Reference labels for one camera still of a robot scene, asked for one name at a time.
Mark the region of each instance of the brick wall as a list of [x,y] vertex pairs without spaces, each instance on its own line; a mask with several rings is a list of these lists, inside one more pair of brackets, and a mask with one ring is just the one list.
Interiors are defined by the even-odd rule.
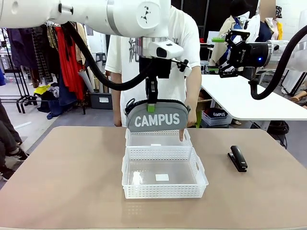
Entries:
[[307,9],[307,0],[276,0],[276,5],[283,8],[283,40],[290,40],[298,31],[299,17]]

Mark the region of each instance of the red garment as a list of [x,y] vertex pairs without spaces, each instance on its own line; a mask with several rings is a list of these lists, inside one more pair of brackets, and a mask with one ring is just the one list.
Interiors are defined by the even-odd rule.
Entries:
[[78,72],[84,68],[82,64],[77,62],[75,42],[71,44],[65,40],[65,35],[61,27],[56,27],[59,46],[59,59],[65,86],[70,92],[75,92],[77,99],[83,100],[84,82]]

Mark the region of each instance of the black hose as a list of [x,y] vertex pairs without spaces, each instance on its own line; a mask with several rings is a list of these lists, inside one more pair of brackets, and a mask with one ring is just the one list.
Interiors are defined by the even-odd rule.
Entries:
[[250,89],[251,89],[251,96],[255,100],[262,100],[266,98],[276,89],[280,80],[283,77],[284,70],[287,67],[287,64],[289,62],[289,59],[292,55],[293,50],[295,49],[296,45],[304,38],[305,35],[307,35],[307,26],[305,26],[303,29],[298,31],[297,34],[294,35],[294,37],[290,40],[289,44],[284,50],[283,55],[279,61],[275,74],[272,78],[272,81],[262,93],[257,94],[258,81],[256,79],[252,79],[249,82]]
[[91,68],[93,74],[98,78],[98,80],[103,83],[105,86],[116,90],[116,91],[125,91],[132,89],[133,87],[137,86],[140,84],[145,78],[147,77],[147,73],[152,71],[153,65],[152,62],[142,71],[139,75],[137,75],[135,78],[133,78],[130,81],[127,81],[125,83],[114,83],[110,81],[108,78],[106,78],[103,73],[100,71],[98,66],[96,65],[96,62],[91,54],[91,52],[88,50],[86,44],[80,37],[78,31],[74,28],[74,26],[70,23],[67,22],[65,24],[61,25],[72,37],[72,39],[75,41],[76,45],[80,49],[80,51],[83,53],[85,56],[89,67]]

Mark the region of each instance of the person's hand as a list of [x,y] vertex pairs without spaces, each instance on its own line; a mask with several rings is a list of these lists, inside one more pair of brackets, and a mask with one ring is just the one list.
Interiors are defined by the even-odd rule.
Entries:
[[[189,112],[189,116],[188,116],[188,123],[187,123],[187,127],[191,127],[191,126],[195,125],[195,123],[197,122],[197,117],[196,117],[197,102],[191,103],[188,100],[186,100],[185,105],[189,106],[191,108],[191,111]],[[183,135],[184,135],[184,129],[179,131],[180,141],[183,141]]]
[[122,127],[120,112],[114,112],[113,120],[116,127]]

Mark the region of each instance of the person in white t-shirt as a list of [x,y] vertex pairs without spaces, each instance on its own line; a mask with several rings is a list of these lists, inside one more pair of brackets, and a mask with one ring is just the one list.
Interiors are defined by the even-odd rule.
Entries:
[[[184,102],[191,107],[187,127],[196,123],[196,106],[201,88],[201,61],[199,31],[195,21],[181,10],[171,7],[168,24],[169,39],[184,48],[178,60],[189,61],[192,67],[190,76],[185,78],[177,67],[173,67],[169,79],[158,79],[158,98]],[[115,83],[127,82],[139,74],[139,56],[136,54],[135,38],[111,36],[107,54],[106,70],[111,72]],[[114,124],[125,126],[124,110],[132,98],[136,102],[146,100],[145,81],[127,91],[112,90]]]

